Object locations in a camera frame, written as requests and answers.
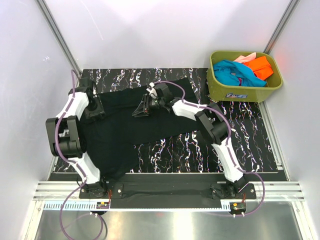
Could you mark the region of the black t-shirt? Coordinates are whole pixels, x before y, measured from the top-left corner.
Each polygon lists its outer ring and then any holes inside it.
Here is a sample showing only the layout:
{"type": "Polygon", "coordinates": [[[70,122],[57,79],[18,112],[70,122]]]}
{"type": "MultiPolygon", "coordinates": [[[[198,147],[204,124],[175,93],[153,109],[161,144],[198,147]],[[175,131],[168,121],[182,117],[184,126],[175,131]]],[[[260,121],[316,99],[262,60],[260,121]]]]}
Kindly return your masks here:
{"type": "Polygon", "coordinates": [[[118,179],[138,165],[134,146],[185,134],[198,129],[194,120],[154,110],[149,116],[132,113],[147,93],[146,86],[99,94],[105,117],[80,119],[87,154],[101,176],[118,179]]]}

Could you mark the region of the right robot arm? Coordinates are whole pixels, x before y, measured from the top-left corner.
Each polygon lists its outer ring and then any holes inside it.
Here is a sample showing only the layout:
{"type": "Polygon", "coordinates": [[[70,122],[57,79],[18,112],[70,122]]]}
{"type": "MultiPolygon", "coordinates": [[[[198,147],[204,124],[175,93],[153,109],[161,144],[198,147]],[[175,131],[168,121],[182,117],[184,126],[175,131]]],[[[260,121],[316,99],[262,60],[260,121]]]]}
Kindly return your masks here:
{"type": "Polygon", "coordinates": [[[167,109],[178,117],[185,117],[197,123],[202,137],[212,145],[223,167],[226,179],[225,190],[232,198],[239,198],[245,192],[248,180],[241,169],[233,150],[231,127],[217,104],[196,104],[179,97],[166,99],[144,94],[133,117],[146,117],[153,110],[167,109]]]}

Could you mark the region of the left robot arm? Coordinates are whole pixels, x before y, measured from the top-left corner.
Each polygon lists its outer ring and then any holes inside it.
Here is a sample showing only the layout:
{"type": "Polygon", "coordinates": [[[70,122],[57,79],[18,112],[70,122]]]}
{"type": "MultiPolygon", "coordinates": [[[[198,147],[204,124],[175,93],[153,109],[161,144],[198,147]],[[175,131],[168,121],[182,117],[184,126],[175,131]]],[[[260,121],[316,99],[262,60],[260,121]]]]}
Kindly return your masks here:
{"type": "Polygon", "coordinates": [[[104,198],[108,186],[87,153],[87,141],[80,120],[92,123],[106,114],[98,96],[97,85],[82,77],[78,87],[72,86],[62,110],[45,122],[50,151],[70,164],[81,176],[80,191],[86,196],[104,198]]]}

